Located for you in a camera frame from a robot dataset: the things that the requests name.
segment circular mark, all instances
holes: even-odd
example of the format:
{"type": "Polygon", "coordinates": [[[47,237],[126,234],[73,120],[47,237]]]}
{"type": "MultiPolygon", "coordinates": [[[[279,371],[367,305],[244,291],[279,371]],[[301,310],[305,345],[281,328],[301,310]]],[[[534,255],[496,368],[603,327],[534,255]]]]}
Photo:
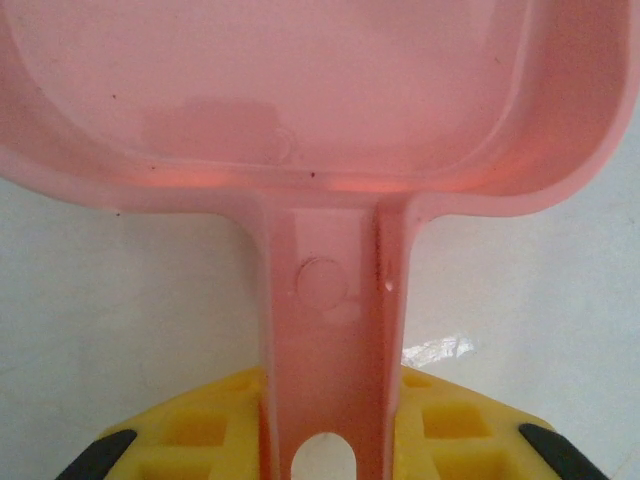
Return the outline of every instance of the circular mark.
{"type": "Polygon", "coordinates": [[[298,273],[298,297],[307,306],[326,311],[347,295],[347,278],[340,264],[329,258],[314,258],[298,273]]]}

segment square hole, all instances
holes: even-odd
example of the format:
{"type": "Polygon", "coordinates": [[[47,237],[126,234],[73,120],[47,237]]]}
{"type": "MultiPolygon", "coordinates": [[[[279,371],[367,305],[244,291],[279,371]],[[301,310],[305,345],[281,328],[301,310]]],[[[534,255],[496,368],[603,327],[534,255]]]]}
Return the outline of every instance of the square hole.
{"type": "Polygon", "coordinates": [[[171,416],[165,445],[215,447],[224,443],[227,419],[208,410],[183,410],[171,416]]]}
{"type": "Polygon", "coordinates": [[[208,465],[175,465],[162,462],[144,465],[141,469],[141,480],[208,480],[210,473],[211,468],[208,465]]]}
{"type": "Polygon", "coordinates": [[[440,453],[433,461],[440,480],[525,480],[500,450],[440,453]]]}
{"type": "Polygon", "coordinates": [[[488,437],[491,433],[473,405],[446,403],[422,411],[426,438],[488,437]]]}

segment black rubber pad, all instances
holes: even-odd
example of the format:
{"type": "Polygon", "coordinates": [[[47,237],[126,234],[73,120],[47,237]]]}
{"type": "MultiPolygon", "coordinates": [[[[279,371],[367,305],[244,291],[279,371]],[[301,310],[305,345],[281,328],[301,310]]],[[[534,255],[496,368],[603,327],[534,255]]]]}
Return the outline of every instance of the black rubber pad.
{"type": "Polygon", "coordinates": [[[531,423],[518,430],[562,480],[608,480],[569,440],[531,423]]]}
{"type": "Polygon", "coordinates": [[[56,480],[104,480],[138,434],[121,430],[96,440],[56,480]]]}

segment white floor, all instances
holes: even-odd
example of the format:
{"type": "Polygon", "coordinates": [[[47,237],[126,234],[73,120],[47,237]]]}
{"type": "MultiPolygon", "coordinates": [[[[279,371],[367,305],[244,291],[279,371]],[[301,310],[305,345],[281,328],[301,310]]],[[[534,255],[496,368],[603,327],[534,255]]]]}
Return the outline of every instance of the white floor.
{"type": "MultiPolygon", "coordinates": [[[[640,478],[639,186],[637,110],[564,204],[434,221],[405,338],[406,363],[545,418],[625,480],[640,478]]],[[[0,202],[2,478],[54,478],[104,427],[258,362],[256,256],[230,222],[4,181],[0,202]]]]}

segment pink plastic scoop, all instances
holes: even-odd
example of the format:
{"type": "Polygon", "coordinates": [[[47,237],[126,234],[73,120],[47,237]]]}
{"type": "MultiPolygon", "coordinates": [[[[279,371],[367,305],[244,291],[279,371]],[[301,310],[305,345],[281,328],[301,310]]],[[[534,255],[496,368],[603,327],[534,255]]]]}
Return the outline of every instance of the pink plastic scoop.
{"type": "Polygon", "coordinates": [[[569,196],[640,78],[640,0],[0,10],[0,174],[83,205],[226,215],[262,247],[272,479],[327,431],[359,480],[390,478],[416,231],[569,196]]]}

